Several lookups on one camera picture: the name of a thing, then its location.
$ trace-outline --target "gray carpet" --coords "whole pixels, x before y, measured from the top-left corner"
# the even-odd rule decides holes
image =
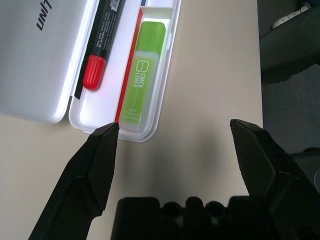
[[[320,148],[320,66],[262,88],[263,127],[287,153]]]

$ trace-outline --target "table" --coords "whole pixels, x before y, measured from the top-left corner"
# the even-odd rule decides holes
[[[262,125],[256,0],[183,0],[158,129],[119,141],[111,191],[89,240],[109,239],[117,202],[190,196],[224,205],[246,195],[230,119]],[[0,116],[0,239],[27,239],[69,159],[88,135],[67,119]]]

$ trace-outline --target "floor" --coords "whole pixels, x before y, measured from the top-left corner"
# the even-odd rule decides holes
[[[259,35],[301,6],[300,0],[258,0]],[[263,127],[288,153],[320,147],[320,66],[262,87]]]

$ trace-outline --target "red marker cap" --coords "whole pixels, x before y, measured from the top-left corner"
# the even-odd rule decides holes
[[[106,65],[107,61],[103,57],[97,55],[89,56],[83,78],[83,86],[86,89],[94,91],[100,87]]]

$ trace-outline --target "red pen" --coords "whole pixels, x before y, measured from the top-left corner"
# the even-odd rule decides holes
[[[96,34],[94,47],[88,58],[83,78],[83,86],[92,91],[97,90],[101,85],[120,15],[125,4],[125,0],[103,1],[105,1],[105,4],[99,23],[99,31]]]

